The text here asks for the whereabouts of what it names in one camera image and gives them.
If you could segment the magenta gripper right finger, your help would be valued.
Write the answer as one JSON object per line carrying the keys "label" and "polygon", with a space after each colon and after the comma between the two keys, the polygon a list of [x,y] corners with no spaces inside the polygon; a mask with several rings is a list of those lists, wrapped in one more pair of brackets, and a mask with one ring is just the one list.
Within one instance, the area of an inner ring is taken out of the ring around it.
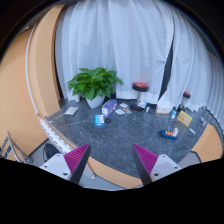
{"label": "magenta gripper right finger", "polygon": [[137,144],[133,145],[132,154],[142,184],[150,184],[152,182],[150,175],[158,160],[158,156]]}

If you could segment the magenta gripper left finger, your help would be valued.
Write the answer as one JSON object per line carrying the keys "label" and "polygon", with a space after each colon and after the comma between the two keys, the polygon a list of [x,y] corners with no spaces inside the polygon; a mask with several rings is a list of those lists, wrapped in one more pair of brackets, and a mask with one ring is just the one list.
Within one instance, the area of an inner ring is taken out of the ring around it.
{"label": "magenta gripper left finger", "polygon": [[64,155],[64,159],[71,172],[70,181],[72,183],[79,184],[86,163],[90,156],[90,152],[90,145],[85,144]]}

